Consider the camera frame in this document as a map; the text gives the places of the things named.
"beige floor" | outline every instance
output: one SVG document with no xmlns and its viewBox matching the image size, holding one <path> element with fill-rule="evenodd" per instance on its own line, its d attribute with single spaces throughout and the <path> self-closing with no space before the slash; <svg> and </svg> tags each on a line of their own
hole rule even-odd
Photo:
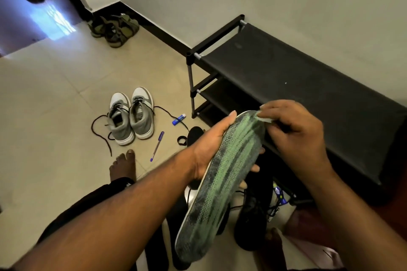
<svg viewBox="0 0 407 271">
<path fill-rule="evenodd" d="M 110 142 L 111 158 L 90 125 L 107 113 L 114 92 L 131 96 L 135 87 L 144 86 L 155 105 L 176 116 L 187 114 L 189 127 L 208 128 L 191 119 L 188 73 L 179 53 L 143 28 L 120 49 L 92 38 L 84 23 L 75 29 L 0 58 L 0 266 L 9 266 L 32 247 L 59 213 L 109 182 L 108 167 L 126 148 Z M 202 79 L 206 73 L 196 67 L 194 75 Z M 179 151 L 176 138 L 187 134 L 165 112 L 155 112 L 153 138 L 130 146 L 139 178 Z M 99 120 L 95 130 L 107 136 L 104 125 Z M 165 135 L 150 163 L 160 131 Z M 252 253 L 233 242 L 232 226 L 190 270 L 255 270 Z M 295 261 L 303 259 L 298 255 Z"/>
</svg>

